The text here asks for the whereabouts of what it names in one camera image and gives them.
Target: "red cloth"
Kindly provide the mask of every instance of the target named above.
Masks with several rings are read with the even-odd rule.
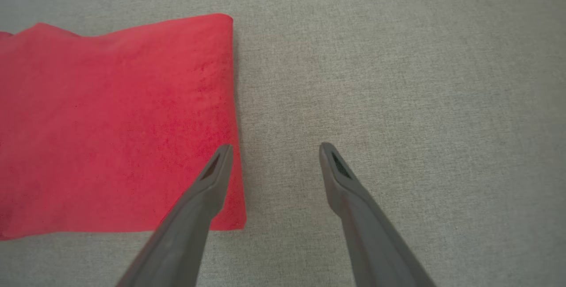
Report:
[[[232,61],[226,15],[0,33],[0,239],[154,230],[226,143],[234,166],[210,228],[242,229]]]

